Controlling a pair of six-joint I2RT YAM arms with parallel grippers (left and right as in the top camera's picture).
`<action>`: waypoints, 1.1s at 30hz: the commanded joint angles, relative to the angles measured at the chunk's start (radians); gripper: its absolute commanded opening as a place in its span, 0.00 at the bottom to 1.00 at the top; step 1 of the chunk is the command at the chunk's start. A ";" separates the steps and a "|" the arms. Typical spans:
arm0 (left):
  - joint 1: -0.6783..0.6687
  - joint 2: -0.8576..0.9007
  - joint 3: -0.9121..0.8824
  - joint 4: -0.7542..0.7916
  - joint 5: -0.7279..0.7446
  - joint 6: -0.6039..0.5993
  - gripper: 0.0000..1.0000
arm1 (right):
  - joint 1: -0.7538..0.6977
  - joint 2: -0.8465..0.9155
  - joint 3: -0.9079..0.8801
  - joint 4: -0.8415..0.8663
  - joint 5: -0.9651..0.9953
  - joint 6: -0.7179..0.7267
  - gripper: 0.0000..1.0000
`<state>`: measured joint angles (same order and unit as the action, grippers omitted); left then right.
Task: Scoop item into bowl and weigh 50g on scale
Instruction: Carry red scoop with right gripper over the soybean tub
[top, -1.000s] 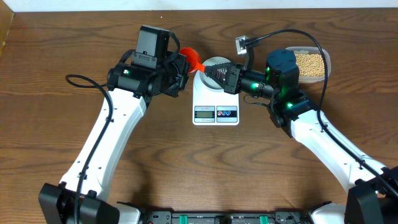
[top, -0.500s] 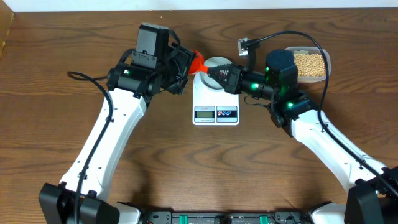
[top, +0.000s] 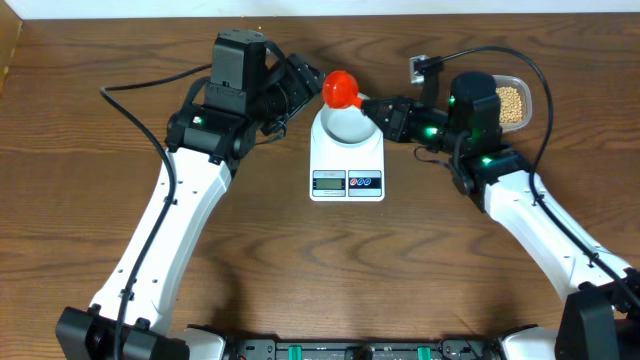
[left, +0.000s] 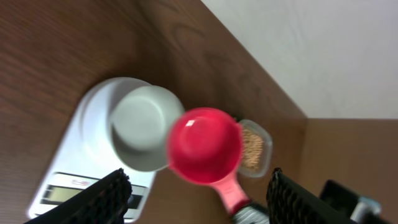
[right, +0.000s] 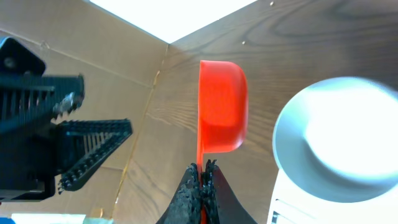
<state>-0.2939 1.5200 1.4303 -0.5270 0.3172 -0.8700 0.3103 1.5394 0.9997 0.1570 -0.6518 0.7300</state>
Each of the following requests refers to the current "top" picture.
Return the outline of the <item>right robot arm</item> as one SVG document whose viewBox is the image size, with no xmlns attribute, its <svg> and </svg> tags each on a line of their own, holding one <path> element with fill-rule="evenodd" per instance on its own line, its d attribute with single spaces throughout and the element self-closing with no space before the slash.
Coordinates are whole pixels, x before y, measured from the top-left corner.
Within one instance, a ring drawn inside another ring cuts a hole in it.
<svg viewBox="0 0 640 360">
<path fill-rule="evenodd" d="M 532 326 L 503 335 L 502 358 L 638 358 L 638 270 L 591 237 L 502 141 L 493 76 L 455 77 L 445 112 L 406 97 L 357 105 L 385 138 L 449 154 L 458 191 L 516 238 L 556 290 L 564 306 L 558 330 Z"/>
</svg>

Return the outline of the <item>red plastic measuring scoop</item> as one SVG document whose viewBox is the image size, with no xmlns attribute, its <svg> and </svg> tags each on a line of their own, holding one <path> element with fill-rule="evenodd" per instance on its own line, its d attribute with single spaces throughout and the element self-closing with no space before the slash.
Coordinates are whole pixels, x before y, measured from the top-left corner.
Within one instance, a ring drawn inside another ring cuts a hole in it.
<svg viewBox="0 0 640 360">
<path fill-rule="evenodd" d="M 360 109 L 363 103 L 363 99 L 359 96 L 359 85 L 356 79 L 344 70 L 333 71 L 326 77 L 322 98 L 332 109 L 346 109 L 351 106 Z"/>
</svg>

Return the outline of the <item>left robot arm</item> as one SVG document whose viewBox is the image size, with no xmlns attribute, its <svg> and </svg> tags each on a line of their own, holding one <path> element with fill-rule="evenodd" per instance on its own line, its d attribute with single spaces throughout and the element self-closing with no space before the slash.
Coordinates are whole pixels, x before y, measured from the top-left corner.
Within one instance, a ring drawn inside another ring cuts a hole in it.
<svg viewBox="0 0 640 360">
<path fill-rule="evenodd" d="M 164 142 L 142 131 L 162 168 L 116 268 L 86 310 L 67 307 L 56 337 L 68 359 L 221 359 L 223 336 L 188 326 L 170 336 L 177 293 L 211 212 L 262 132 L 274 142 L 322 88 L 324 73 L 300 56 L 218 58 L 194 81 Z"/>
</svg>

